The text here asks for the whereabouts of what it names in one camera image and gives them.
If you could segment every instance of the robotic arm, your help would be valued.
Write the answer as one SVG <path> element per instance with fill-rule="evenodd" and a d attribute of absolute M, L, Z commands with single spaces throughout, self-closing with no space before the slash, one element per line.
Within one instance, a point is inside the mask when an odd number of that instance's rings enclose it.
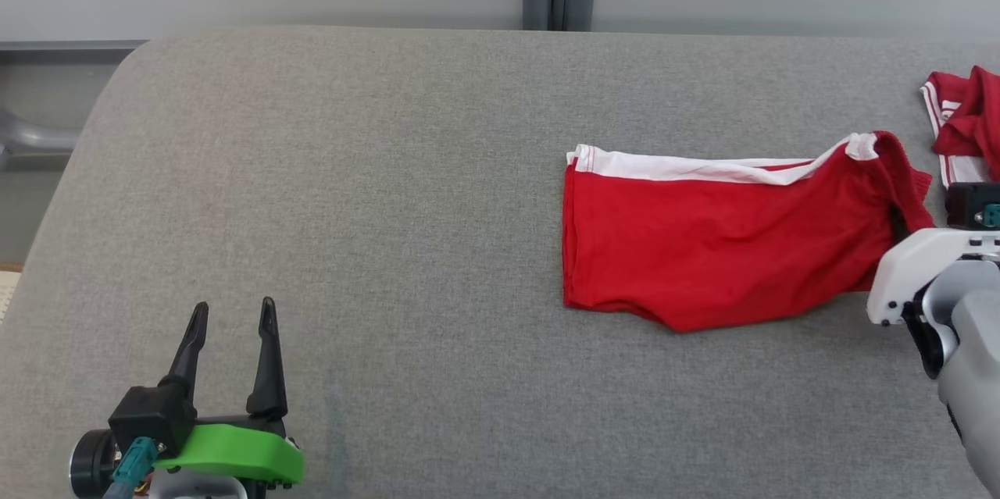
<path fill-rule="evenodd" d="M 915 232 L 879 261 L 867 310 L 907 325 L 972 470 L 1000 499 L 1000 231 Z"/>

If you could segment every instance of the folded red cloth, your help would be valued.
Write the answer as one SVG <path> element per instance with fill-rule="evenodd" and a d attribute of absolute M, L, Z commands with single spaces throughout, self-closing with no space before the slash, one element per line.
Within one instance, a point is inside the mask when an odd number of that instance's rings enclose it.
<path fill-rule="evenodd" d="M 934 72 L 921 87 L 945 186 L 1000 181 L 1000 76 L 979 66 L 968 79 Z"/>
<path fill-rule="evenodd" d="M 868 290 L 896 236 L 933 227 L 931 178 L 896 136 L 852 134 L 815 160 L 567 154 L 566 306 L 676 331 L 795 316 Z"/>

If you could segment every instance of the gray fabric surface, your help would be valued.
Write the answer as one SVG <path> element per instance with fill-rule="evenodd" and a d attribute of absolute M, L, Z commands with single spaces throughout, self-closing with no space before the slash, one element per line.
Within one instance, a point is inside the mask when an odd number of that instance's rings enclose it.
<path fill-rule="evenodd" d="M 270 295 L 308 480 L 275 497 L 983 497 L 907 332 L 869 324 L 864 295 L 675 335 L 564 309 L 560 272 L 575 144 L 807 157 L 889 129 L 936 174 L 917 88 L 975 62 L 1000 67 L 1000 47 L 337 28 L 147 44 L 98 101 L 0 328 L 0 489 L 68 497 L 76 439 L 159 379 L 202 299 L 196 405 L 242 410 Z"/>

